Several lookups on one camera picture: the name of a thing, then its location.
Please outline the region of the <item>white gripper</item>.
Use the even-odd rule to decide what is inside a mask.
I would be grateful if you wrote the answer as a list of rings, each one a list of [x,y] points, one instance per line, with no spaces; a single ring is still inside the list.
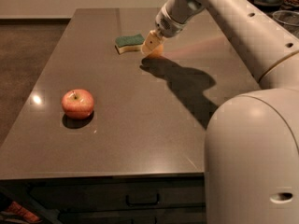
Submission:
[[[155,30],[151,30],[142,44],[141,52],[149,55],[166,38],[179,34],[188,21],[204,9],[196,0],[167,0],[155,19]]]

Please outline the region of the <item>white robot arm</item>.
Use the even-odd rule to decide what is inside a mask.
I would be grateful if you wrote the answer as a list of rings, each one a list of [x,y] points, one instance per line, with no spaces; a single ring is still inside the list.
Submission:
[[[168,0],[143,53],[202,10],[260,86],[221,105],[206,128],[207,224],[299,224],[299,41],[247,0]]]

